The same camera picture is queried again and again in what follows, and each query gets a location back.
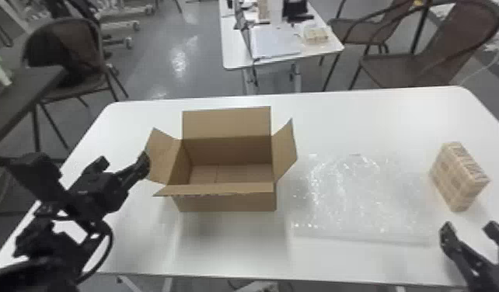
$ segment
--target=box flap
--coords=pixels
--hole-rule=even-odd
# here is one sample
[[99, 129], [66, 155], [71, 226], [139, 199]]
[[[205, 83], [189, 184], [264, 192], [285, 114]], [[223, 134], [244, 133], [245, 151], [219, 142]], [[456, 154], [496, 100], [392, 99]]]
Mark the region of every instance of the box flap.
[[270, 107], [183, 112], [183, 139], [270, 136]]
[[297, 146], [293, 135], [293, 120], [290, 119], [282, 129], [271, 138], [273, 152], [273, 173], [278, 181], [297, 161]]
[[150, 157], [150, 173], [148, 179], [158, 183], [168, 183], [172, 165], [166, 158], [170, 148], [177, 139], [153, 128], [146, 142], [145, 152]]
[[249, 193], [272, 193], [273, 182], [226, 182], [201, 185], [172, 185], [158, 191], [154, 196], [230, 196]]

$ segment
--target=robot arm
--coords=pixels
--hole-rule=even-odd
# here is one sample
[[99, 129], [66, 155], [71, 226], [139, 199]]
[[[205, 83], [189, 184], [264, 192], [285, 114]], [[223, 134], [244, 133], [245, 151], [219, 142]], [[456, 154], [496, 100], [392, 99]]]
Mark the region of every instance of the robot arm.
[[[499, 224], [490, 221], [483, 231], [499, 248]], [[490, 262], [465, 242], [460, 241], [451, 222], [446, 222], [440, 229], [440, 246], [458, 267], [469, 291], [499, 292], [499, 263]]]
[[[146, 153], [119, 172], [104, 172], [109, 163], [100, 157], [88, 165], [66, 190], [58, 180], [61, 173], [45, 154], [24, 155], [9, 171], [40, 202], [34, 219], [16, 237], [13, 255], [27, 261], [0, 270], [0, 291], [77, 291], [77, 285], [103, 264], [113, 245], [113, 232], [104, 216], [120, 209], [128, 190], [147, 176], [150, 161]], [[55, 233], [55, 221], [74, 221], [86, 237], [76, 242], [64, 232]], [[102, 258], [87, 273], [86, 263], [108, 238]]]

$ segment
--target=bubble wrap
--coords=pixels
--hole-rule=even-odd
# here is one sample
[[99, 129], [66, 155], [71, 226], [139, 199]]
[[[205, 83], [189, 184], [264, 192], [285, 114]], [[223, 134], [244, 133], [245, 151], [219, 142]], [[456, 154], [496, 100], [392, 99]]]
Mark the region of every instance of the bubble wrap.
[[288, 201], [296, 235], [429, 245], [433, 189], [393, 157], [300, 158], [290, 170]]

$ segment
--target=cable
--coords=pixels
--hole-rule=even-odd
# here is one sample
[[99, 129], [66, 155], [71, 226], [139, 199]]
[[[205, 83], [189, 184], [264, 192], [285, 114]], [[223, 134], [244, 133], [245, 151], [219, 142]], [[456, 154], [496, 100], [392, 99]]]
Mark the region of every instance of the cable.
[[230, 288], [232, 288], [233, 290], [238, 290], [240, 288], [240, 287], [237, 288], [235, 285], [233, 285], [233, 283], [232, 283], [232, 281], [230, 279], [228, 279], [228, 286]]
[[104, 225], [106, 226], [106, 235], [108, 235], [108, 245], [106, 246], [106, 250], [104, 251], [103, 256], [101, 256], [101, 258], [99, 259], [99, 262], [97, 262], [97, 264], [92, 269], [90, 269], [90, 271], [88, 271], [84, 275], [80, 276], [75, 281], [75, 283], [77, 285], [79, 285], [80, 283], [86, 281], [88, 278], [93, 276], [93, 274], [95, 274], [97, 272], [97, 270], [103, 265], [104, 261], [106, 260], [106, 258], [110, 254], [110, 251], [112, 250], [113, 232], [112, 232], [112, 229], [110, 228], [110, 226], [108, 226], [108, 224], [104, 223]]
[[5, 47], [13, 47], [14, 40], [6, 33], [0, 24], [0, 41], [5, 45]]
[[468, 81], [469, 79], [471, 79], [471, 77], [475, 76], [475, 75], [478, 75], [479, 73], [481, 73], [482, 71], [485, 71], [487, 69], [489, 69], [490, 66], [494, 65], [497, 61], [499, 60], [499, 51], [494, 55], [494, 58], [493, 60], [485, 65], [484, 67], [476, 70], [474, 73], [472, 73], [471, 75], [465, 77], [461, 82], [458, 83], [458, 86], [462, 86], [466, 81]]
[[83, 220], [82, 217], [72, 217], [72, 216], [50, 216], [50, 215], [43, 215], [43, 214], [37, 214], [35, 215], [37, 218], [46, 218], [54, 221], [79, 221]]
[[[250, 283], [253, 282], [252, 280], [248, 280], [248, 281], [249, 281], [249, 283], [245, 283], [242, 286], [237, 287], [236, 285], [234, 285], [232, 283], [232, 281], [230, 279], [228, 279], [228, 286], [235, 291], [235, 290], [238, 290], [238, 289], [240, 289], [242, 287], [245, 287], [245, 286], [247, 286], [247, 285], [249, 285]], [[277, 283], [278, 283], [278, 286], [279, 286], [279, 289], [278, 289], [279, 291], [282, 291], [282, 289], [280, 289], [280, 286], [282, 286], [282, 284], [285, 283], [288, 286], [288, 288], [289, 288], [289, 292], [295, 292], [295, 288], [293, 288], [293, 284], [291, 284], [291, 282], [289, 282], [289, 281], [278, 281]]]
[[0, 217], [23, 216], [27, 211], [2, 211]]
[[259, 77], [256, 74], [256, 66], [255, 63], [260, 61], [260, 58], [258, 57], [257, 59], [253, 59], [253, 63], [251, 64], [251, 73], [253, 74], [253, 84], [256, 87], [256, 93], [259, 94], [260, 92], [260, 87], [259, 87]]

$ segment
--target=white desk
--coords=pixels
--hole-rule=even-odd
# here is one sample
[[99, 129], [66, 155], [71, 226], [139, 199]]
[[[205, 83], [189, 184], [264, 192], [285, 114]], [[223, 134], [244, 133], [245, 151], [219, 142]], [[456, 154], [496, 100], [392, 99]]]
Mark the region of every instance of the white desk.
[[[492, 182], [461, 214], [448, 211], [437, 194], [436, 245], [424, 247], [298, 237], [282, 203], [275, 213], [179, 214], [171, 199], [152, 197], [158, 186], [142, 181], [106, 217], [116, 243], [101, 273], [463, 285], [438, 246], [438, 229], [446, 220], [477, 251], [497, 258], [496, 245], [481, 228], [489, 220], [499, 222], [499, 123], [460, 87], [114, 103], [63, 165], [61, 182], [69, 186], [100, 155], [112, 171], [131, 164], [152, 127], [180, 137], [183, 110], [262, 105], [271, 106], [273, 131], [293, 117], [299, 155], [396, 152], [407, 164], [423, 165], [412, 170], [426, 172], [443, 142], [461, 141]], [[315, 130], [328, 125], [331, 131]], [[287, 173], [279, 181], [279, 202], [288, 198], [281, 190], [291, 179]], [[14, 240], [33, 209], [0, 250], [0, 268], [16, 262]]]
[[[253, 94], [256, 89], [253, 87], [253, 80], [251, 74], [251, 67], [253, 60], [250, 53], [246, 49], [246, 44], [241, 33], [234, 30], [233, 26], [236, 23], [235, 16], [229, 13], [228, 4], [226, 0], [218, 1], [220, 23], [221, 23], [221, 41], [222, 41], [222, 65], [226, 70], [242, 70], [244, 77], [244, 84], [246, 85], [246, 93]], [[308, 2], [308, 13], [314, 16], [313, 20], [305, 21], [301, 25], [297, 25], [298, 33], [303, 36], [301, 27], [307, 23], [316, 23], [319, 27], [325, 27], [327, 35], [329, 36], [327, 43], [310, 45], [302, 41], [301, 53], [296, 55], [288, 55], [283, 57], [273, 57], [257, 61], [255, 66], [261, 67], [263, 65], [272, 65], [281, 62], [290, 62], [293, 64], [292, 74], [295, 76], [295, 91], [301, 91], [301, 75], [300, 68], [296, 62], [305, 57], [323, 56], [327, 54], [336, 54], [344, 49], [342, 43], [335, 36], [331, 28], [329, 28], [324, 20], [320, 17], [319, 13]], [[256, 19], [256, 12], [244, 12], [248, 20]]]

